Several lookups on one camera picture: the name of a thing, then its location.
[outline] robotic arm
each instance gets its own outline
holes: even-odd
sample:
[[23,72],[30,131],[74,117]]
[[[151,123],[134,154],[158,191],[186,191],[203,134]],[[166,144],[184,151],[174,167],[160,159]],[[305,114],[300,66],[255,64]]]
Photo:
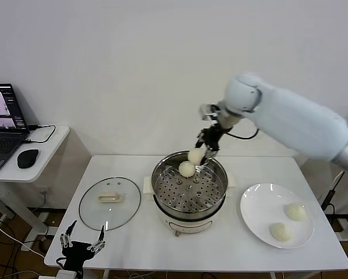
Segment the robotic arm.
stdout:
[[348,170],[348,124],[335,112],[289,90],[274,87],[251,74],[232,78],[224,100],[202,105],[210,128],[198,135],[196,147],[205,144],[204,160],[219,151],[218,141],[242,118],[248,118],[272,138],[313,159],[333,162]]

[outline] small side table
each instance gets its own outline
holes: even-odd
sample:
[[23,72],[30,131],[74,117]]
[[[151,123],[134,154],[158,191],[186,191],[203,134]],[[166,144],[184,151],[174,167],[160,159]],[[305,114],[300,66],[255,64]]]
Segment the small side table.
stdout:
[[[45,140],[52,132],[52,127],[41,128],[33,131],[29,138],[36,141]],[[43,221],[46,220],[49,213],[41,213],[39,217],[34,215],[20,198],[14,193],[13,188],[15,183],[30,183],[39,178],[48,162],[51,160],[56,150],[63,143],[66,136],[69,134],[68,126],[56,126],[56,130],[51,138],[43,143],[23,144],[13,154],[10,160],[0,170],[0,212],[7,217],[13,217],[13,214],[2,205],[2,202],[10,207],[17,215],[19,215],[25,222],[32,226],[25,242],[33,241],[38,235],[55,235],[57,227],[47,227]],[[17,166],[17,156],[25,150],[38,149],[39,154],[35,164],[28,169],[20,169]],[[26,247],[22,247],[22,251],[27,251]]]

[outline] laptop screen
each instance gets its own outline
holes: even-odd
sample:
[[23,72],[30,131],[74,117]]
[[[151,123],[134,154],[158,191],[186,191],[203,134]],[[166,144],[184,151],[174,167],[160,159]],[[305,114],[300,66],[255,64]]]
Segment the laptop screen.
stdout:
[[10,84],[0,84],[0,131],[28,131]]

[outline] computer mouse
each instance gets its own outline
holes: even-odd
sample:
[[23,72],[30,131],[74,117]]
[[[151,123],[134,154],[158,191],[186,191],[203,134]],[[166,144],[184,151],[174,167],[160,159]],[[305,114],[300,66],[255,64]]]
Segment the computer mouse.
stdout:
[[17,166],[26,169],[34,165],[38,155],[38,149],[28,149],[20,153],[17,157]]

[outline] floor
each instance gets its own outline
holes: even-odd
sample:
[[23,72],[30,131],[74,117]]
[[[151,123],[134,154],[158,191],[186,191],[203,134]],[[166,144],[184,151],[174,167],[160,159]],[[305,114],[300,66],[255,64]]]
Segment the floor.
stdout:
[[[49,215],[49,218],[47,218],[46,224],[56,226],[59,225],[62,220],[63,214],[61,213],[51,213]],[[27,225],[20,217],[15,216],[13,220],[6,220],[5,223],[14,231],[15,237],[17,239],[23,240],[25,239],[25,236],[29,233],[30,227]],[[2,227],[3,230],[10,234],[10,231],[6,227]],[[337,221],[334,221],[333,228],[335,231],[339,231],[340,227],[337,223]],[[7,244],[11,244],[13,241],[6,237],[5,235],[0,233],[0,242],[6,242]],[[50,245],[50,240],[46,241],[44,243],[44,246]],[[345,250],[347,256],[348,256],[348,243],[342,242],[343,249]],[[40,252],[38,249],[38,242],[34,243],[34,250],[37,252]],[[0,244],[0,264],[13,266],[15,254],[15,268],[18,271],[23,270],[34,270],[35,272],[46,275],[46,276],[54,276],[58,269],[47,267],[43,263],[43,259],[39,256],[31,253],[31,252],[22,252],[20,251],[19,245],[4,245]],[[5,271],[4,267],[0,267],[0,278],[3,275],[3,272]],[[12,273],[11,269],[7,269],[5,274]],[[93,271],[96,275],[99,276],[99,278],[102,277],[103,271],[96,270]],[[217,279],[228,279],[228,278],[236,278],[236,279],[268,279],[270,278],[269,274],[267,273],[213,273],[213,276]],[[322,274],[317,274],[316,276],[312,277],[313,279],[348,279],[348,270],[344,271],[331,271],[331,272],[323,272]],[[129,278],[129,274],[127,271],[111,271],[109,274],[109,278],[113,279],[114,276],[116,277],[123,277],[125,279]],[[21,273],[19,274],[19,279],[32,279],[37,278],[38,276],[34,273]],[[276,276],[278,279],[283,278],[282,274],[277,274]],[[166,273],[165,272],[154,272],[150,274],[150,276],[145,276],[145,278],[149,279],[166,279]],[[203,274],[203,273],[180,273],[180,272],[168,272],[168,279],[214,279],[209,274]]]

